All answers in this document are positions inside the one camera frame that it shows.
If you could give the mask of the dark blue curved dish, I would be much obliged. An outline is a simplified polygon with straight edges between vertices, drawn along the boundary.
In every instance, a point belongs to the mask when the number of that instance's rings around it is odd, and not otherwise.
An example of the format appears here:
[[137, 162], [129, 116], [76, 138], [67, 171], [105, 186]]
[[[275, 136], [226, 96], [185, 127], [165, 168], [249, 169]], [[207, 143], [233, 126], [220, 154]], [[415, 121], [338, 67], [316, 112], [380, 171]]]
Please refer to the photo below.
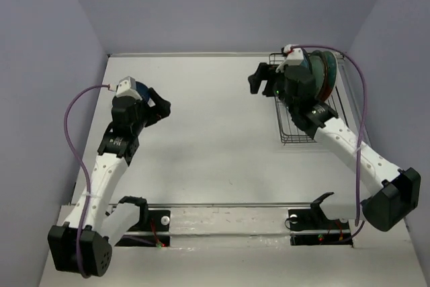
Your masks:
[[150, 94], [148, 91], [148, 87], [139, 81], [136, 82], [136, 91], [143, 101], [148, 102], [150, 100]]

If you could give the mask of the blue plate white blossoms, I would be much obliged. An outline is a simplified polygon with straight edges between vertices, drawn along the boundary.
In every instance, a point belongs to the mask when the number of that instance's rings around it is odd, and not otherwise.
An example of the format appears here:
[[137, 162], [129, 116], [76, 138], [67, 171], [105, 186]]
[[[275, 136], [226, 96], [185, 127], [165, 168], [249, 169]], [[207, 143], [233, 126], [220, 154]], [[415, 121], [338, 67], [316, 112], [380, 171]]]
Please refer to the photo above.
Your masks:
[[323, 63], [323, 85], [322, 89], [320, 90], [318, 94], [318, 98], [321, 101], [326, 101], [331, 92], [333, 91], [333, 86], [331, 84], [331, 72], [333, 71], [333, 63], [335, 62], [335, 59], [333, 58], [333, 55], [329, 51], [321, 51], [317, 50], [316, 55], [321, 59]]

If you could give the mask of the red teal floral plate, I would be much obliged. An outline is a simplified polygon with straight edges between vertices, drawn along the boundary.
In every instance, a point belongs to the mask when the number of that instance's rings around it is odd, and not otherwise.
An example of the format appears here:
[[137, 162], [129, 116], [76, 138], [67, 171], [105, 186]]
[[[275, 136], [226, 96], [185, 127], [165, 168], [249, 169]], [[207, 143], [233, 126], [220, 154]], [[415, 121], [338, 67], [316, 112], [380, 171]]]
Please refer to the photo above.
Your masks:
[[337, 81], [337, 59], [331, 51], [322, 52], [327, 61], [327, 86], [323, 93], [321, 100], [326, 101], [332, 94]]

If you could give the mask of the teal scalloped plate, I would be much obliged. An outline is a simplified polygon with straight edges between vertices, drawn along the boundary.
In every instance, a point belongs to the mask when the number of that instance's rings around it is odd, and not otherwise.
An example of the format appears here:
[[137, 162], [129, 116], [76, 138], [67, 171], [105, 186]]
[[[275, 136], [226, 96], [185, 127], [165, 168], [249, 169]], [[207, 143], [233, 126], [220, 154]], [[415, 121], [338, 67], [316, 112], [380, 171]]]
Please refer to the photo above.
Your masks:
[[303, 52], [303, 61], [302, 61], [302, 63], [300, 65], [303, 66], [303, 67], [306, 67], [309, 71], [312, 68], [312, 66], [311, 66], [311, 64], [309, 62], [309, 56], [308, 56], [308, 54], [307, 54], [306, 51]]

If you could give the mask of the pale green flower plate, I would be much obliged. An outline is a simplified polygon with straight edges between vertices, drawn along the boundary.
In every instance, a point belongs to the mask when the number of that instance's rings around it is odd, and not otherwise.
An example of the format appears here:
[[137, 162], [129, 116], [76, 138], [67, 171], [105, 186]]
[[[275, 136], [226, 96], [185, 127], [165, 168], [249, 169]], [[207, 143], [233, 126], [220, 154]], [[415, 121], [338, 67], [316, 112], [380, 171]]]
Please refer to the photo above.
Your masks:
[[314, 51], [309, 54], [310, 65], [312, 66], [312, 73], [315, 79], [324, 79], [325, 65], [320, 51]]

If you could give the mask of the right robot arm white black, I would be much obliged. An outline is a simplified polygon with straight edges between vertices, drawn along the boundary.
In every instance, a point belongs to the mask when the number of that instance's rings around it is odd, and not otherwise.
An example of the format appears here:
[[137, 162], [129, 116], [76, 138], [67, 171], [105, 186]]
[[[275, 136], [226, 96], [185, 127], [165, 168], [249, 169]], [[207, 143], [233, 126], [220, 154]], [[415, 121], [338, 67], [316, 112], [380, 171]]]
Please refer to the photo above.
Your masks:
[[420, 174], [412, 167], [401, 169], [387, 161], [364, 143], [331, 106], [315, 98], [316, 81], [309, 69], [259, 63], [248, 77], [250, 92], [258, 93], [263, 81], [263, 94], [279, 99], [298, 129], [354, 172], [351, 218], [387, 232], [418, 206]]

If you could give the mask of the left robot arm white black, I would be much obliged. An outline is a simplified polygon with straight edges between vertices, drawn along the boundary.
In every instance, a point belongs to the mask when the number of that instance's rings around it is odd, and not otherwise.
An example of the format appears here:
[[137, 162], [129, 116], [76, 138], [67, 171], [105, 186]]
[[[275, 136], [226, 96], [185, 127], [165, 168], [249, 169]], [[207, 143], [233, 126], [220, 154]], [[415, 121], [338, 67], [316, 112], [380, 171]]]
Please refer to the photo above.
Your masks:
[[112, 120], [97, 149], [90, 171], [82, 166], [85, 189], [62, 224], [51, 227], [48, 245], [59, 272], [83, 278], [102, 277], [112, 258], [112, 249], [131, 228], [143, 229], [149, 222], [145, 198], [124, 196], [115, 210], [108, 206], [116, 186], [139, 148], [144, 128], [168, 117], [171, 104], [152, 87], [138, 82], [119, 84], [112, 99]]

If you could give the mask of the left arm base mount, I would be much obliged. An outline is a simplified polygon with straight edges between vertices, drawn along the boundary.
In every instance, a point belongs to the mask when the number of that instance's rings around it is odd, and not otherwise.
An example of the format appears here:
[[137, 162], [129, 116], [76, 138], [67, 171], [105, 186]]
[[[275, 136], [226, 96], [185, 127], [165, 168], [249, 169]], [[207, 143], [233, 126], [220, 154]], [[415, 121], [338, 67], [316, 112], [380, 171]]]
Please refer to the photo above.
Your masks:
[[170, 210], [149, 210], [146, 222], [137, 222], [131, 226], [116, 243], [116, 247], [169, 247], [170, 218]]

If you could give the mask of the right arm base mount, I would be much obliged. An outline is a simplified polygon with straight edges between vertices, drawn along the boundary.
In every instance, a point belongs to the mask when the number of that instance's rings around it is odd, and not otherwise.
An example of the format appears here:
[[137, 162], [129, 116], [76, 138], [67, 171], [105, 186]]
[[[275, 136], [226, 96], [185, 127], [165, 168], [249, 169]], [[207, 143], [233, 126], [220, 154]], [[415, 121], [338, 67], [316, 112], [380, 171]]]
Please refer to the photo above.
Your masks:
[[349, 245], [353, 246], [349, 224], [329, 220], [320, 205], [333, 192], [327, 192], [310, 203], [308, 208], [288, 210], [284, 226], [290, 232], [291, 246]]

